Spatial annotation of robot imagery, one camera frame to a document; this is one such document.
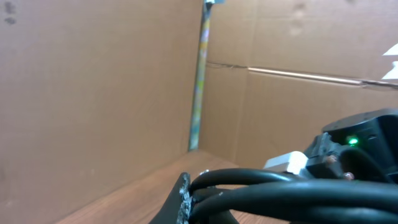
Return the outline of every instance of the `black cable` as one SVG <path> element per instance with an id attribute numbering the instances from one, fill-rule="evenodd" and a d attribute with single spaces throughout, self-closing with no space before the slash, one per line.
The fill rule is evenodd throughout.
<path id="1" fill-rule="evenodd" d="M 230 209 L 273 217 L 269 209 L 277 207 L 283 211 L 283 207 L 291 206 L 364 207 L 398 213 L 397 202 L 398 187 L 391 184 L 321 179 L 274 182 L 211 196 L 193 208 L 190 222 Z"/>
<path id="2" fill-rule="evenodd" d="M 216 194 L 223 194 L 225 191 L 229 191 L 230 189 L 218 189 L 218 188 L 205 188 L 205 189 L 198 189 L 194 191 L 192 194 L 192 200 L 194 203 L 199 203 L 206 198 L 209 198 Z"/>
<path id="3" fill-rule="evenodd" d="M 191 184 L 190 191 L 220 184 L 252 185 L 267 182 L 293 181 L 297 177 L 289 174 L 259 169 L 220 169 L 204 173 Z"/>
<path id="4" fill-rule="evenodd" d="M 241 212 L 278 218 L 290 222 L 326 224 L 391 224 L 398 223 L 398 215 L 363 207 L 251 207 L 237 208 Z"/>
<path id="5" fill-rule="evenodd" d="M 200 220 L 198 224 L 239 224 L 230 211 L 220 212 L 208 217 L 207 219 Z"/>

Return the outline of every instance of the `cardboard seam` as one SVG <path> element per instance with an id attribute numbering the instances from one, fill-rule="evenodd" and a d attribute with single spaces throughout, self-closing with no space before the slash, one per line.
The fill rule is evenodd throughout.
<path id="1" fill-rule="evenodd" d="M 248 92 L 248 75 L 246 74 L 246 79 L 244 81 L 244 90 L 243 90 L 243 96 L 242 100 L 239 104 L 239 111 L 238 111 L 238 123 L 236 124 L 236 131 L 235 131 L 235 138 L 234 138 L 234 143 L 232 145 L 232 161 L 236 163 L 236 155 L 238 153 L 238 137 L 241 134 L 241 123 L 242 123 L 242 117 L 243 117 L 243 108 L 244 108 L 244 102 L 246 101 L 246 95 Z"/>
<path id="2" fill-rule="evenodd" d="M 254 15 L 254 18 L 256 18 L 256 19 L 254 20 L 253 29 L 251 30 L 251 37 L 250 37 L 250 42 L 249 42 L 249 44 L 250 44 L 249 50 L 250 51 L 247 54 L 247 57 L 249 57 L 250 61 L 253 58 L 253 53 L 254 53 L 253 52 L 253 43 L 256 38 L 256 31 L 257 31 L 257 27 L 258 27 L 258 20 L 259 20 L 258 15 L 259 15 L 259 10 L 260 10 L 260 7 L 258 7 L 258 5 L 259 5 L 259 0 L 255 0 L 254 7 L 256 7 L 256 14 Z"/>

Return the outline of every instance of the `wooden floor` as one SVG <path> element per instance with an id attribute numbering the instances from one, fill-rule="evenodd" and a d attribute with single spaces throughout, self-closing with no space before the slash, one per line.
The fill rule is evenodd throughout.
<path id="1" fill-rule="evenodd" d="M 195 151 L 67 216 L 58 224 L 147 224 L 157 213 L 181 172 L 194 179 L 203 170 L 236 165 L 205 152 Z M 285 224 L 280 220 L 233 211 L 240 223 Z"/>

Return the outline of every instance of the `green led light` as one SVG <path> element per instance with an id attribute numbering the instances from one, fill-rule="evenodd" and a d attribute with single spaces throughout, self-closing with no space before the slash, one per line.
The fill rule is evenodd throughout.
<path id="1" fill-rule="evenodd" d="M 348 144 L 350 144 L 350 145 L 355 145 L 355 144 L 357 144 L 358 142 L 359 142 L 359 141 L 358 141 L 357 138 L 351 138 L 351 139 L 348 140 Z"/>

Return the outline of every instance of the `cardboard wall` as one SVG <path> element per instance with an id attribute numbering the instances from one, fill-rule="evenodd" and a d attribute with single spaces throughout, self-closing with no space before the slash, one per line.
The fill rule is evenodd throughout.
<path id="1" fill-rule="evenodd" d="M 184 154 L 202 1 L 0 1 L 0 223 L 52 223 Z"/>
<path id="2" fill-rule="evenodd" d="M 396 9 L 396 1 L 229 0 L 213 8 L 208 59 L 380 81 L 398 60 L 382 56 L 398 43 Z M 305 150 L 337 119 L 398 107 L 392 88 L 206 69 L 199 148 L 244 167 Z"/>
<path id="3" fill-rule="evenodd" d="M 394 0 L 230 0 L 212 10 L 213 62 L 379 81 L 398 61 L 382 56 L 398 44 Z"/>

